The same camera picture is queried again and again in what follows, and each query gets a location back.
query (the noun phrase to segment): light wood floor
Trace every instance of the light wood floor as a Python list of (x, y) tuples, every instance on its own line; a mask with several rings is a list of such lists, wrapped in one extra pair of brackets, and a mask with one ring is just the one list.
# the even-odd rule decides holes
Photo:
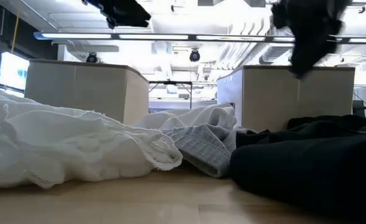
[(0, 189), (0, 223), (10, 224), (328, 224), (265, 198), (242, 192), (231, 180), (193, 170), (153, 172), (100, 183), (69, 182), (50, 190)]

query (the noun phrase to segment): white ceiling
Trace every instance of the white ceiling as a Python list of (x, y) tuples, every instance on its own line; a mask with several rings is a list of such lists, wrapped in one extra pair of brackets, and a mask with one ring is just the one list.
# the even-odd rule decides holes
[[(81, 0), (22, 0), (21, 18), (36, 29), (46, 32), (110, 32), (105, 18), (97, 9), (84, 6)], [(255, 34), (260, 34), (268, 29), (268, 26), (260, 26), (260, 22), (268, 18), (270, 10), (251, 8), (244, 0), (224, 0), (224, 2), (212, 7), (198, 7), (197, 0), (139, 0), (142, 6), (152, 14), (151, 25), (148, 28), (122, 27), (113, 32), (155, 32), (155, 33), (180, 33), (180, 34), (231, 34), (234, 30), (248, 29), (253, 24)], [(170, 5), (175, 4), (176, 12), (170, 10)], [(18, 0), (0, 0), (0, 4), (13, 13), (17, 12)], [(344, 21), (346, 28), (343, 35), (366, 35), (366, 11), (358, 13), (359, 9), (348, 9)], [(153, 71), (159, 67), (160, 60), (168, 60), (171, 67), (195, 69), (198, 63), (189, 62), (189, 54), (169, 55), (161, 58), (152, 54), (150, 42), (128, 41), (81, 41), (74, 42), (74, 47), (82, 51), (88, 45), (117, 45), (119, 52), (100, 53), (100, 57), (108, 63), (123, 63), (136, 67), (143, 73)], [(184, 45), (197, 48), (201, 53), (201, 62), (218, 61), (222, 52), (228, 46), (235, 47), (232, 52), (247, 54), (242, 51), (248, 46), (243, 44), (221, 43), (178, 43), (172, 45)], [(79, 56), (83, 53), (72, 52)], [(343, 55), (366, 55), (366, 46), (346, 45), (342, 47)], [(235, 62), (242, 57), (230, 57)]]

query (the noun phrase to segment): dome camera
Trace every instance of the dome camera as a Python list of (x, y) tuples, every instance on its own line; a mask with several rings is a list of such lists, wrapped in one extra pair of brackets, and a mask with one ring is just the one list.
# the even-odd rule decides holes
[(198, 62), (200, 60), (200, 53), (198, 50), (192, 50), (190, 54), (190, 61), (191, 62)]
[(88, 58), (86, 58), (86, 62), (88, 63), (97, 63), (97, 53), (96, 52), (90, 52)]

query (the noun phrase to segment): gray cloth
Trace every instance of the gray cloth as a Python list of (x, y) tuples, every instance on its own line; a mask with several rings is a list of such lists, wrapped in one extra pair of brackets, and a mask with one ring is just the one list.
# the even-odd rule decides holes
[(236, 149), (236, 131), (203, 124), (162, 130), (171, 137), (183, 158), (212, 177), (224, 177), (232, 152)]

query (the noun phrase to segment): white cloth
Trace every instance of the white cloth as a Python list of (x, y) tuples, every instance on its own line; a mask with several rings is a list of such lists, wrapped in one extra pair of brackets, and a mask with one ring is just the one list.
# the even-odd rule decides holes
[(146, 129), (173, 129), (209, 124), (233, 130), (237, 119), (229, 104), (210, 105), (187, 110), (167, 110), (148, 114), (134, 127)]
[(160, 131), (0, 90), (0, 187), (35, 183), (47, 189), (71, 179), (139, 177), (181, 161), (182, 154)]
[(184, 159), (212, 177), (228, 173), (235, 150), (234, 108), (229, 104), (146, 115), (135, 126), (160, 129), (172, 138)]

